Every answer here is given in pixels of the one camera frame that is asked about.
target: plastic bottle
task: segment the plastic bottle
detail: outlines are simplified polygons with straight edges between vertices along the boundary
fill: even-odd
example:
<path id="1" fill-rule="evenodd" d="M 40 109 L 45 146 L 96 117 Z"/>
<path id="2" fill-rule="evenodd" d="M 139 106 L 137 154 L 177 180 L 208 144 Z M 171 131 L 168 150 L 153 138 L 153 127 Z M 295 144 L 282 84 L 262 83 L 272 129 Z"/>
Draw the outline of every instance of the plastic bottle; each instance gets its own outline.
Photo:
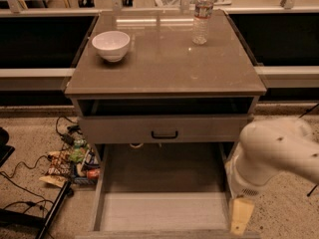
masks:
<path id="1" fill-rule="evenodd" d="M 208 38 L 208 22 L 212 13 L 213 0 L 196 0 L 192 41 L 195 44 L 204 44 Z"/>

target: drawer handle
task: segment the drawer handle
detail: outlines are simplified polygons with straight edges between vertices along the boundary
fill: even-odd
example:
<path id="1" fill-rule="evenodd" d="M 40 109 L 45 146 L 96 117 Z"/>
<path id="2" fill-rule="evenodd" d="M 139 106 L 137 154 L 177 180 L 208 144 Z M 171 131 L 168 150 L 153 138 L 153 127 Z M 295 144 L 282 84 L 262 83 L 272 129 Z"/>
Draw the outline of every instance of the drawer handle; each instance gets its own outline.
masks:
<path id="1" fill-rule="evenodd" d="M 152 138 L 154 138 L 154 139 L 176 139 L 176 138 L 178 138 L 178 131 L 175 132 L 175 135 L 159 135 L 159 134 L 155 134 L 152 131 Z"/>

